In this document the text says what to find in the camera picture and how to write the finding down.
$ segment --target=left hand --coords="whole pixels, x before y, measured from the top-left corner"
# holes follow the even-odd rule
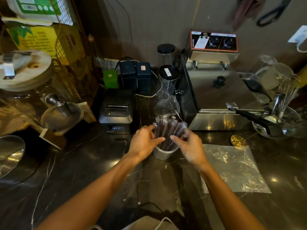
[[[164,137],[155,139],[152,129],[153,125],[141,127],[131,140],[126,156],[135,158],[137,164],[147,158],[153,149],[165,140]]]

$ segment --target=countertop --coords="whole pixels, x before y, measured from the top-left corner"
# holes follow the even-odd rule
[[[155,99],[137,97],[141,126],[154,121]],[[99,122],[79,123],[63,151],[42,147],[45,160],[25,182],[0,184],[0,229],[33,229],[61,204],[101,176],[127,153],[132,135],[109,135]],[[274,141],[255,134],[251,122],[240,131],[196,132],[203,143],[229,145],[246,138],[272,193],[236,193],[267,229],[307,229],[306,143]],[[223,229],[201,178],[180,150],[168,160],[152,154],[138,164],[98,220],[104,230],[122,229],[149,215],[169,217],[181,229]]]

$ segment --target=beige wall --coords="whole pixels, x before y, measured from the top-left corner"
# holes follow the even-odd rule
[[[85,31],[95,35],[103,56],[109,58],[127,55],[157,65],[157,46],[172,43],[183,48],[190,29],[233,33],[236,0],[75,1]],[[258,17],[281,1],[267,0]],[[287,41],[307,24],[306,6],[307,0],[293,0],[277,22],[263,28],[256,26],[257,19],[247,19],[235,32],[241,55],[233,65],[248,70],[260,54],[274,56],[291,67],[304,63],[307,53],[298,53],[295,44]],[[307,43],[302,48],[307,50]]]

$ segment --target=yellow box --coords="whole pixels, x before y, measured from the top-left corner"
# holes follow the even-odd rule
[[[7,31],[19,50],[41,50],[53,59],[57,52],[63,65],[71,65],[85,57],[79,31],[74,26],[18,26]]]

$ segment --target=scissors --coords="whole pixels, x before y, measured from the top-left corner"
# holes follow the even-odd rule
[[[257,26],[265,27],[271,24],[272,22],[277,21],[279,17],[282,15],[282,13],[285,11],[287,6],[290,4],[291,1],[292,0],[283,0],[282,4],[279,7],[277,7],[276,9],[272,10],[271,12],[268,12],[266,15],[263,15],[261,18],[259,18],[259,20],[257,21]]]

